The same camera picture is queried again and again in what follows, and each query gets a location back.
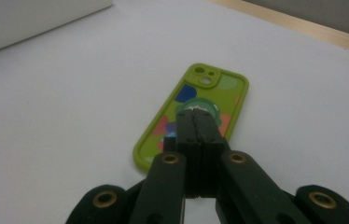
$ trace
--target lime green phone case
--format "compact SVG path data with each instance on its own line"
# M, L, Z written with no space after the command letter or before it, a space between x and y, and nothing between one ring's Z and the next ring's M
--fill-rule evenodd
M175 114L199 108L210 112L221 135L230 140L248 89L239 74L207 64L193 64L178 82L133 149L136 165L147 172L163 150L163 137L175 136Z

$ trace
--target phone case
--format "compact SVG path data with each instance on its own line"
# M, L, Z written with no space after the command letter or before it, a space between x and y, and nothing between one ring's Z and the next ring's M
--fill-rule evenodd
M248 86L242 75L207 64L193 64L136 143L133 159L137 167L148 172L154 157L163 150L163 138L175 136L175 114L184 109L210 112L221 135L230 140Z

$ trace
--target white surface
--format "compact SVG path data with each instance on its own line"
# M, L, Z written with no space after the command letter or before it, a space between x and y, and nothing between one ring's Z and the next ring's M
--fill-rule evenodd
M193 63L248 77L230 141L283 189L349 200L349 50L206 1L118 1L0 51L0 223L64 223L144 176L132 150ZM218 223L213 200L185 223Z
M109 7L112 3L113 0L0 0L0 48Z

